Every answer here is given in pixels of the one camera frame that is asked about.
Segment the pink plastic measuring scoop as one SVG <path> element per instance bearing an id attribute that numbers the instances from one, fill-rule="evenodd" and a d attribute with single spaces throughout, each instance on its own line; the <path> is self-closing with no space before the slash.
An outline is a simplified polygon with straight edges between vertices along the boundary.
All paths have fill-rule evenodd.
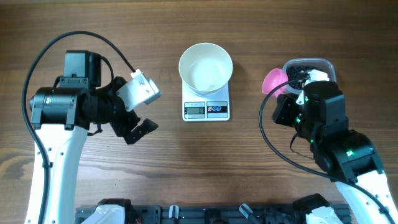
<path id="1" fill-rule="evenodd" d="M 271 70 L 265 77 L 262 84 L 262 93 L 269 94 L 277 86 L 289 80 L 287 74 L 279 68 Z"/>

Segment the black beans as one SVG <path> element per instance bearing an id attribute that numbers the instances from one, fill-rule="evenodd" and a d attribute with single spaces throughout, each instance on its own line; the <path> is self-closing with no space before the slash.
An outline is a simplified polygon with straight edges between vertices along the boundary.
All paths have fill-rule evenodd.
<path id="1" fill-rule="evenodd" d="M 314 66 L 302 65 L 302 66 L 290 66 L 286 69 L 286 74 L 289 80 L 296 80 L 302 78 L 307 72 L 316 69 Z M 297 81 L 290 83 L 293 89 L 301 90 L 303 81 Z"/>

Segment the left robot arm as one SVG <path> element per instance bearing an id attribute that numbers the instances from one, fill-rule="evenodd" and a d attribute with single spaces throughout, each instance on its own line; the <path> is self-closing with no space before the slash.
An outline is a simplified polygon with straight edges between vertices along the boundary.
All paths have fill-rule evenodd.
<path id="1" fill-rule="evenodd" d="M 40 143 L 35 145 L 26 223 L 73 222 L 78 165 L 91 124 L 110 124 L 127 144 L 158 127 L 134 112 L 139 104 L 161 95 L 154 81 L 136 70 L 129 82 L 112 77 L 102 86 L 105 61 L 87 50 L 67 51 L 63 75 L 52 87 L 39 88 L 30 100 L 30 122 Z"/>

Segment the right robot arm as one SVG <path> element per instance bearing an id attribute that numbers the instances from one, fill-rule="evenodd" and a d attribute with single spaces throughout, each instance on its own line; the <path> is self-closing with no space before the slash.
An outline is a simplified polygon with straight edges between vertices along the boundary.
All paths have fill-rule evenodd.
<path id="1" fill-rule="evenodd" d="M 304 86 L 303 99 L 280 94 L 275 123 L 293 127 L 310 143 L 322 175 L 336 184 L 359 223 L 397 223 L 386 173 L 374 144 L 349 128 L 345 96 L 335 82 Z"/>

